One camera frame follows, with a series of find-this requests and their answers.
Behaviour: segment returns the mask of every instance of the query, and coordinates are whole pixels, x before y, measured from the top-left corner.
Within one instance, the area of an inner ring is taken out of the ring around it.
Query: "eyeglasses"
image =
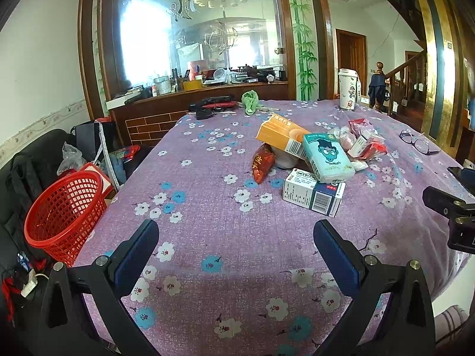
[[[399,134],[399,137],[402,139],[404,143],[408,143],[410,145],[413,145],[417,151],[424,155],[435,155],[440,152],[438,151],[429,151],[429,142],[423,139],[419,139],[420,136],[424,134],[419,134],[419,135],[413,135],[407,130],[401,131]]]

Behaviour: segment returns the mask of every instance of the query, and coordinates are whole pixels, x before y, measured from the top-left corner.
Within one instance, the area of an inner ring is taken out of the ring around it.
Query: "metal screw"
[[[419,261],[417,261],[417,260],[412,260],[412,261],[410,261],[409,266],[410,266],[412,269],[414,269],[415,271],[417,271],[417,270],[420,269],[420,264],[419,264]]]
[[[109,260],[108,256],[100,256],[96,258],[96,265],[104,266]]]
[[[370,266],[376,265],[378,263],[378,259],[375,256],[366,256],[364,258],[365,263],[367,263]]]
[[[56,263],[53,265],[53,270],[60,271],[63,268],[63,266],[64,266],[63,263]]]

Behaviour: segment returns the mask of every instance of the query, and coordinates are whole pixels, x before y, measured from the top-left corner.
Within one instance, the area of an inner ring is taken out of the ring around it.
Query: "floral tablecloth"
[[[447,220],[424,207],[429,185],[466,201],[471,196],[447,172],[457,163],[430,157],[400,140],[407,126],[364,107],[341,111],[336,101],[267,101],[313,132],[366,117],[389,150],[347,182],[330,222],[362,254],[383,263],[421,262],[435,298],[466,255],[447,247]],[[75,265],[90,264],[130,238],[145,218],[160,242],[123,303],[163,355],[311,355],[350,299],[339,291],[313,243],[323,215],[282,200],[288,172],[272,169],[257,185],[251,160],[269,114],[184,116],[148,155],[114,199]],[[385,308],[382,298],[371,327]],[[92,299],[99,334],[109,338]]]

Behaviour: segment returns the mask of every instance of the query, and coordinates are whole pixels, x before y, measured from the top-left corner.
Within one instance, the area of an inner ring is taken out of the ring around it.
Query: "door frame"
[[[363,57],[363,72],[361,73],[360,68],[358,68],[358,76],[360,77],[361,80],[361,94],[366,95],[366,90],[367,90],[367,79],[368,79],[368,52],[367,52],[367,42],[366,42],[366,36],[364,34],[357,34],[355,32],[349,32],[349,31],[344,31],[342,29],[336,29],[336,53],[338,57],[338,65],[337,68],[338,70],[340,69],[341,65],[341,54],[340,54],[340,35],[345,34],[347,36],[351,37],[356,37],[362,41],[359,42],[358,45],[358,51],[362,53]],[[340,80],[338,79],[338,92],[340,92]]]

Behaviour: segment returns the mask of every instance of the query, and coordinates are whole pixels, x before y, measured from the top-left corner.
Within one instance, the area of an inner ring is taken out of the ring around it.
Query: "cartoon character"
[[[333,162],[338,155],[336,147],[332,146],[332,143],[327,139],[319,139],[318,151],[320,151],[328,162]]]

